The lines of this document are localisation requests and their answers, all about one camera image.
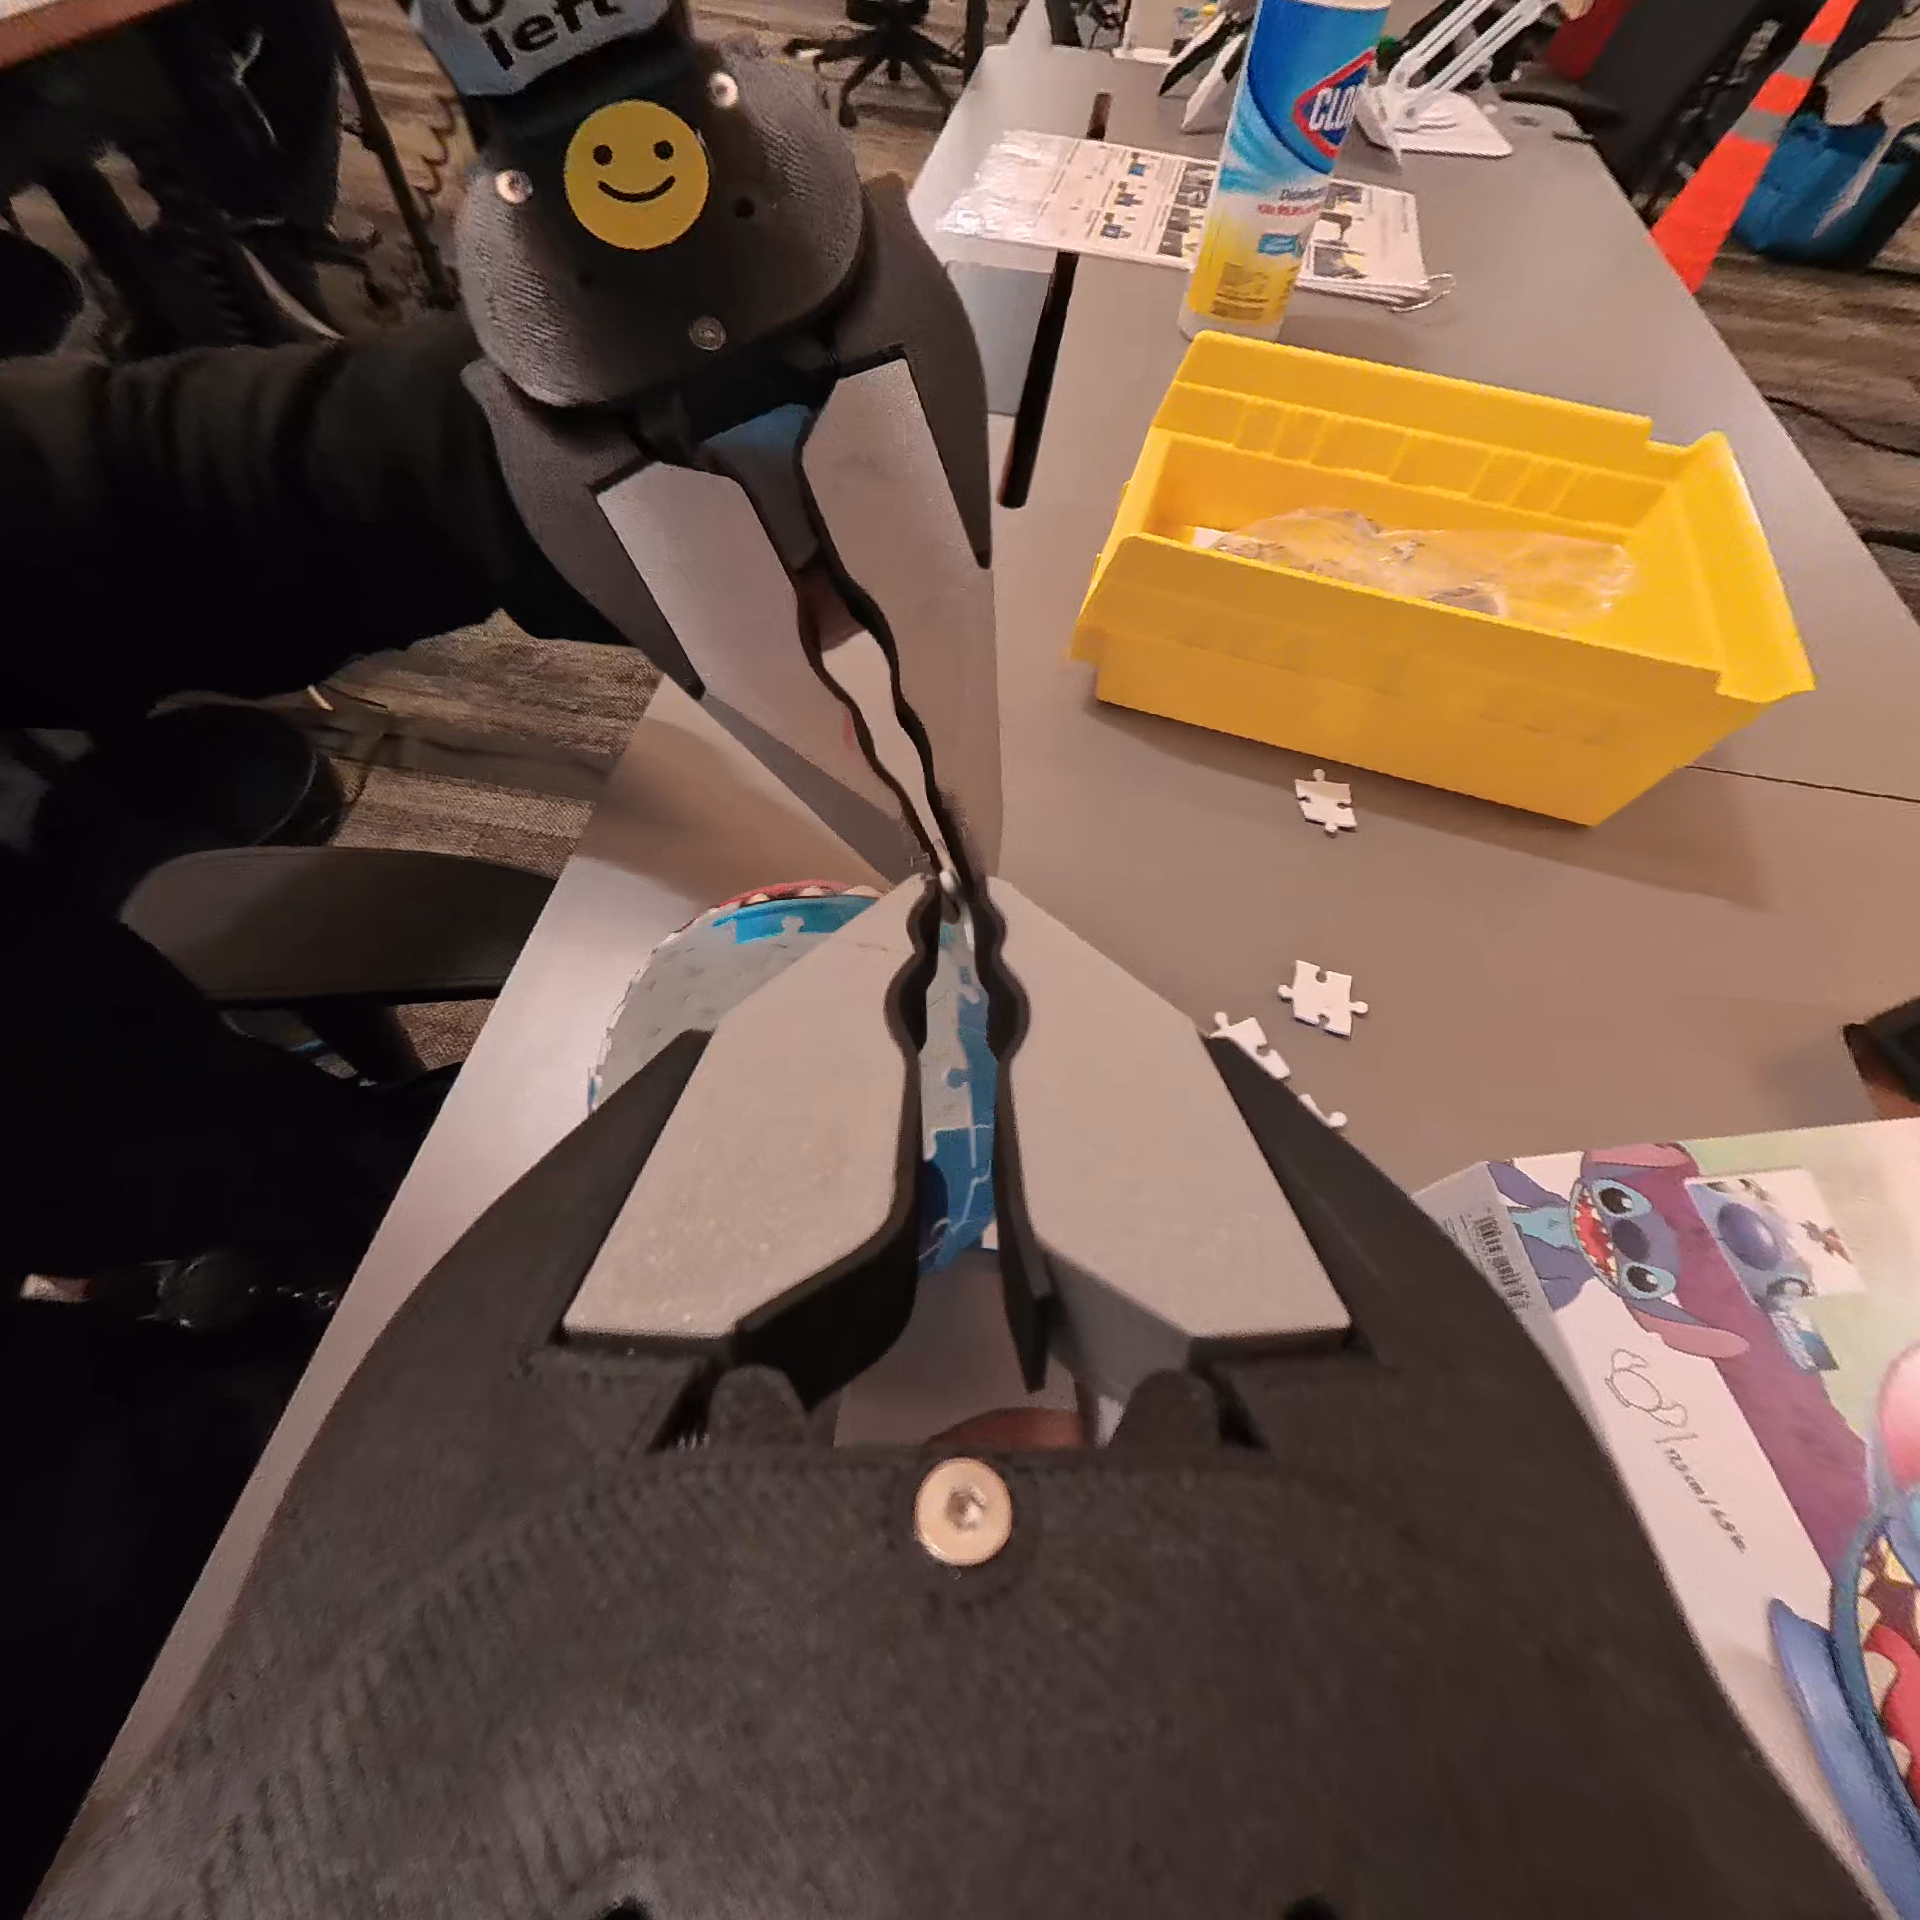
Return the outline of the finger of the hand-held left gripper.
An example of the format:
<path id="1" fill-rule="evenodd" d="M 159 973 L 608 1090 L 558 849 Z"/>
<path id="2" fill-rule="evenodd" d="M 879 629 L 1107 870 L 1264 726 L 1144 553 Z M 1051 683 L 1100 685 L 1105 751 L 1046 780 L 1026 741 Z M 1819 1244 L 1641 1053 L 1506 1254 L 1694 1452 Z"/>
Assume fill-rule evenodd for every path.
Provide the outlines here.
<path id="1" fill-rule="evenodd" d="M 827 570 L 801 451 L 706 447 L 598 501 L 706 715 L 875 873 L 934 870 L 923 783 L 898 788 L 905 750 L 879 756 L 860 705 L 883 692 L 883 661 Z"/>
<path id="2" fill-rule="evenodd" d="M 824 643 L 824 679 L 911 853 L 984 884 L 1002 843 L 998 589 L 903 356 L 832 387 L 798 479 L 854 629 Z"/>

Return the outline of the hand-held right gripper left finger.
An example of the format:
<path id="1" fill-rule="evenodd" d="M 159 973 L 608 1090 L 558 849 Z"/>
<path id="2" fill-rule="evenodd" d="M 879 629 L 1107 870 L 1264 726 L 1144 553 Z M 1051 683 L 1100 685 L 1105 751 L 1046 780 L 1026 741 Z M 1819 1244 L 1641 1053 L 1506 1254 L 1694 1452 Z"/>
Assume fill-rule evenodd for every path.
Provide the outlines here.
<path id="1" fill-rule="evenodd" d="M 686 1028 L 592 1111 L 652 1137 L 561 1319 L 585 1350 L 758 1364 L 808 1407 L 905 1329 L 918 1294 L 922 1065 L 939 943 L 908 881 L 716 1028 Z"/>

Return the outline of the blue puzzle ball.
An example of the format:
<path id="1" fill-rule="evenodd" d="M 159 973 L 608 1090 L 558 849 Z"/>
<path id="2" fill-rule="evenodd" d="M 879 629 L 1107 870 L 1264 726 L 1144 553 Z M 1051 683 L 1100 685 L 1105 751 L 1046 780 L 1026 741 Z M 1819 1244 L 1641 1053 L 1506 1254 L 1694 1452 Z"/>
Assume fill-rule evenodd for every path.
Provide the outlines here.
<path id="1" fill-rule="evenodd" d="M 722 901 L 670 933 L 641 965 L 603 1035 L 588 1108 L 622 1089 L 686 1028 L 719 1019 L 879 902 L 867 884 L 802 881 Z M 945 924 L 919 1052 L 919 1271 L 998 1246 L 992 1149 L 1000 1070 L 974 931 Z"/>

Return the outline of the person's left forearm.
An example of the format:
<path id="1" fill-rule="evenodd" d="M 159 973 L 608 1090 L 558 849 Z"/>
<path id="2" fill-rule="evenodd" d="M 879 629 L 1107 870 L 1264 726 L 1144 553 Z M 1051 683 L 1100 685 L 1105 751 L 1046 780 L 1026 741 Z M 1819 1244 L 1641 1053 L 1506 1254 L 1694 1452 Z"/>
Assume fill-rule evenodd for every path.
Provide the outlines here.
<path id="1" fill-rule="evenodd" d="M 452 315 L 2 375 L 2 722 L 242 700 L 503 612 L 617 643 L 518 514 Z"/>

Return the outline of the printed puzzle box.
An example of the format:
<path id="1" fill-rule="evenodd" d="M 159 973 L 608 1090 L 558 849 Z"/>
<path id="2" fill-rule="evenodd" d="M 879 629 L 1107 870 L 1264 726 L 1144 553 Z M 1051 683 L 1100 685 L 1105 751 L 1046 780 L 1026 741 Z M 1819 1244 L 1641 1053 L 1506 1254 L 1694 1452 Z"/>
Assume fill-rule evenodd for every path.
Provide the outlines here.
<path id="1" fill-rule="evenodd" d="M 1417 1190 L 1585 1407 L 1752 1737 L 1918 1916 L 1918 1121 Z"/>

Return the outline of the black office chair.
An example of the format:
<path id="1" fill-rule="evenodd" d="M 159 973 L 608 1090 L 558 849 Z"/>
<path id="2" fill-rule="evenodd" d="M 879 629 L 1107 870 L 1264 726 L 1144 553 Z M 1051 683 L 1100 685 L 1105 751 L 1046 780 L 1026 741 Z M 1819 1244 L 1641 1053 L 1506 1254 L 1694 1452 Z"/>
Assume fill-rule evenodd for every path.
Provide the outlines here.
<path id="1" fill-rule="evenodd" d="M 843 130 L 857 129 L 857 94 L 875 78 L 912 78 L 927 90 L 943 118 L 953 108 L 948 79 L 971 76 L 969 39 L 945 46 L 929 35 L 930 2 L 846 2 L 846 28 L 827 39 L 792 39 L 784 58 L 817 76 L 842 68 L 832 90 L 832 109 Z"/>

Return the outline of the printed sheet in sleeve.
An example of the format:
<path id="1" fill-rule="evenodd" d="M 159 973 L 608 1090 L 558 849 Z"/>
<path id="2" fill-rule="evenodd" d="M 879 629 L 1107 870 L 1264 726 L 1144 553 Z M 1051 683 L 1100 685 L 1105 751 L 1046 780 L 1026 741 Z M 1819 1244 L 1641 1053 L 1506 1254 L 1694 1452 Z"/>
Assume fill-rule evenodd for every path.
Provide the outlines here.
<path id="1" fill-rule="evenodd" d="M 1334 180 L 1318 214 L 1297 290 L 1417 314 L 1454 292 L 1430 271 L 1417 198 L 1400 187 Z"/>
<path id="2" fill-rule="evenodd" d="M 1202 246 L 1216 171 L 1216 159 L 1015 130 L 986 150 L 937 230 L 1190 275 Z"/>

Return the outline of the yellow plastic bin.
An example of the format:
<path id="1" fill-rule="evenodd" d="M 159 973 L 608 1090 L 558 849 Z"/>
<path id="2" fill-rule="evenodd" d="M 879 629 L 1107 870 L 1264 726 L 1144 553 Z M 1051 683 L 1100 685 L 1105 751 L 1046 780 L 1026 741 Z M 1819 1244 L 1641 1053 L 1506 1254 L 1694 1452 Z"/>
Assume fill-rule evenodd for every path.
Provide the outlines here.
<path id="1" fill-rule="evenodd" d="M 1191 546 L 1295 509 L 1622 543 L 1640 585 L 1522 626 Z M 1724 435 L 1226 333 L 1146 435 L 1073 631 L 1096 694 L 1600 826 L 1818 679 Z"/>

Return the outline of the grey chair seat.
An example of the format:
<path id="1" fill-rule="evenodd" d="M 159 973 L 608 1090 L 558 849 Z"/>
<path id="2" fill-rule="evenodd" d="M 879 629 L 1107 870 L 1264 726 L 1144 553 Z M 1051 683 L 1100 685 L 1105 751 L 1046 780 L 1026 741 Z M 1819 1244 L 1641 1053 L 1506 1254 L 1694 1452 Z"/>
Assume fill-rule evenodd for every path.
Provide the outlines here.
<path id="1" fill-rule="evenodd" d="M 227 849 L 135 884 L 119 921 L 224 1018 L 297 1022 L 360 1077 L 420 1071 L 399 1011 L 495 1002 L 555 881 L 396 849 Z"/>

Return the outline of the clear plastic bag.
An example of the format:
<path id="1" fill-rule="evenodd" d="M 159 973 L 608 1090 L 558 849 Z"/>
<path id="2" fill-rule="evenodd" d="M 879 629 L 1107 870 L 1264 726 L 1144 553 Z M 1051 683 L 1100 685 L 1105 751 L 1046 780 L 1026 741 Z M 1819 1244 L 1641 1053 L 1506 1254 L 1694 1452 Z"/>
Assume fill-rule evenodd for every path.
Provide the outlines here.
<path id="1" fill-rule="evenodd" d="M 1196 526 L 1191 546 L 1550 631 L 1592 626 L 1640 585 L 1640 570 L 1622 543 L 1526 531 L 1384 526 L 1337 509 L 1295 509 L 1232 531 Z"/>

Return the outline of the disinfecting wipes canister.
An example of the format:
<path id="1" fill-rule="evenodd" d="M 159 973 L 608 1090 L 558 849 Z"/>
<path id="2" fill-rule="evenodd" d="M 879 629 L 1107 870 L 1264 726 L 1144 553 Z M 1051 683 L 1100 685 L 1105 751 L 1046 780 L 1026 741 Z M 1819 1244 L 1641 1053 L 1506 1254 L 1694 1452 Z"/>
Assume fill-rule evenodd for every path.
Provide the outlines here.
<path id="1" fill-rule="evenodd" d="M 1190 341 L 1279 341 L 1385 18 L 1385 2 L 1257 6 L 1180 310 Z"/>

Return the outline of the black round bin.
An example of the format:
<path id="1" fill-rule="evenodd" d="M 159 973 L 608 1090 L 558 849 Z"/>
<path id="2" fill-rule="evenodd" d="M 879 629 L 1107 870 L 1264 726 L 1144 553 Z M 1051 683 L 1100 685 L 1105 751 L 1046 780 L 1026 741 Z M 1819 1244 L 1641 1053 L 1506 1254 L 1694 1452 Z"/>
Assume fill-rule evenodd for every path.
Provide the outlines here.
<path id="1" fill-rule="evenodd" d="M 257 705 L 180 705 L 91 735 L 49 774 L 32 849 L 168 859 L 318 846 L 343 811 L 332 759 L 295 719 Z"/>

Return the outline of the small black object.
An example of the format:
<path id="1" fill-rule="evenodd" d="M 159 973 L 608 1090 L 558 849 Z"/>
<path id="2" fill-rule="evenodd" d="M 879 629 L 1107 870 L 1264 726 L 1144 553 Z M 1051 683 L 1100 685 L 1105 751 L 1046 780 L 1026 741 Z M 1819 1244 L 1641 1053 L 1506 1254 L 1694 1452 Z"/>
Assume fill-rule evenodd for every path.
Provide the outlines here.
<path id="1" fill-rule="evenodd" d="M 1874 1103 L 1876 1115 L 1918 1115 L 1918 998 L 1864 1022 L 1850 1022 L 1843 1043 Z"/>

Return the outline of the orange safety vest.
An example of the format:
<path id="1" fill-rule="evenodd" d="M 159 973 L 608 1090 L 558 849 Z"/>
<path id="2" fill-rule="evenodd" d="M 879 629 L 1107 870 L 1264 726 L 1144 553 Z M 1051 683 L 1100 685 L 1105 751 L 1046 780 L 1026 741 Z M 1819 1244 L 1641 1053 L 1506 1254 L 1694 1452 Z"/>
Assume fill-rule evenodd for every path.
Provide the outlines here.
<path id="1" fill-rule="evenodd" d="M 1787 123 L 1804 105 L 1819 68 L 1858 9 L 1858 2 L 1825 2 L 1818 6 L 1785 60 L 1768 73 L 1735 123 L 1719 137 L 1650 229 L 1656 250 L 1663 252 L 1689 294 L 1696 294 L 1711 277 Z"/>

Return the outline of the blue bag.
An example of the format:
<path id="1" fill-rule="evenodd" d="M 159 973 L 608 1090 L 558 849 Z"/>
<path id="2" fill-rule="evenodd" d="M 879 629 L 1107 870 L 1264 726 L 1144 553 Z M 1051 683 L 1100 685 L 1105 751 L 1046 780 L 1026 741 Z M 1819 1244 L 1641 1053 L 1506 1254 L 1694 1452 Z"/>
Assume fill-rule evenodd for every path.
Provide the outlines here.
<path id="1" fill-rule="evenodd" d="M 1918 125 L 1876 118 L 1839 129 L 1799 113 L 1734 227 L 1772 261 L 1866 270 L 1918 203 Z"/>

